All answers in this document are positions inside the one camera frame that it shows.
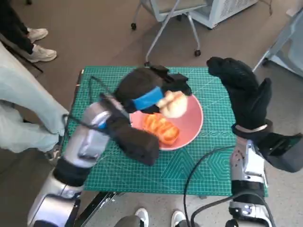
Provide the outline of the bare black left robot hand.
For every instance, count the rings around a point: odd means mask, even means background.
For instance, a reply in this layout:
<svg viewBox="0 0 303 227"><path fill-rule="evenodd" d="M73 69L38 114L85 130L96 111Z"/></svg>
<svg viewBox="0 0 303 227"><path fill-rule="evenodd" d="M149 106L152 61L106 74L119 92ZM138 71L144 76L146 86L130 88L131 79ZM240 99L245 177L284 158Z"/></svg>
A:
<svg viewBox="0 0 303 227"><path fill-rule="evenodd" d="M161 65L136 68L120 81L114 97L127 113L159 113L156 104L164 98L167 91L192 95L187 81L186 76L180 73L170 74L169 69Z"/></svg>

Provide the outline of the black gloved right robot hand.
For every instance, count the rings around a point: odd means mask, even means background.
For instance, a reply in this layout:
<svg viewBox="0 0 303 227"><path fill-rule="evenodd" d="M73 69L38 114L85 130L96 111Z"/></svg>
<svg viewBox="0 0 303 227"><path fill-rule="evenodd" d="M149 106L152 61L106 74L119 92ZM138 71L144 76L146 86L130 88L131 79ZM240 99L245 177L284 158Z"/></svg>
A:
<svg viewBox="0 0 303 227"><path fill-rule="evenodd" d="M252 69L240 60L211 57L206 62L210 75L226 88L236 124L254 130L266 124L267 107L272 97L272 81L258 83Z"/></svg>

